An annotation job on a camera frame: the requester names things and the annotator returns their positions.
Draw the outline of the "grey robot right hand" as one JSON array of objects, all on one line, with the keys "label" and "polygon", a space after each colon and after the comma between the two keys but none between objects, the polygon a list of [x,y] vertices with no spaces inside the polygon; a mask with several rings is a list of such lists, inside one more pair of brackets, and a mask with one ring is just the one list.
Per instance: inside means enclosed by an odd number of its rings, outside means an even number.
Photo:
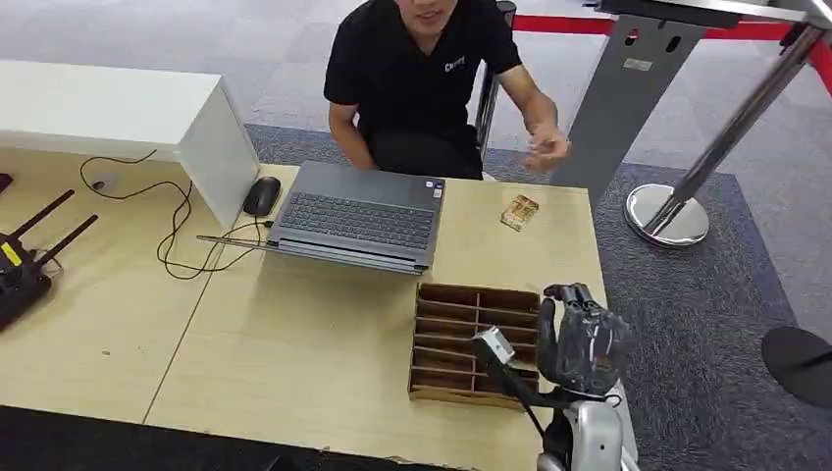
[{"label": "grey robot right hand", "polygon": [[619,382],[630,325],[596,302],[586,285],[546,287],[537,330],[538,370],[550,382],[588,396],[603,396]]}]

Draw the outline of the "person's left hand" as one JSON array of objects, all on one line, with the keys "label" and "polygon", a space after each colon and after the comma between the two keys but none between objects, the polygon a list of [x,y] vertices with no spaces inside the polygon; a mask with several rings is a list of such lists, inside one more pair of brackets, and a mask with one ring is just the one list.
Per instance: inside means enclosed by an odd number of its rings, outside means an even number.
[{"label": "person's left hand", "polygon": [[540,123],[532,128],[529,151],[523,164],[528,170],[546,173],[559,165],[569,150],[570,142],[557,125]]}]

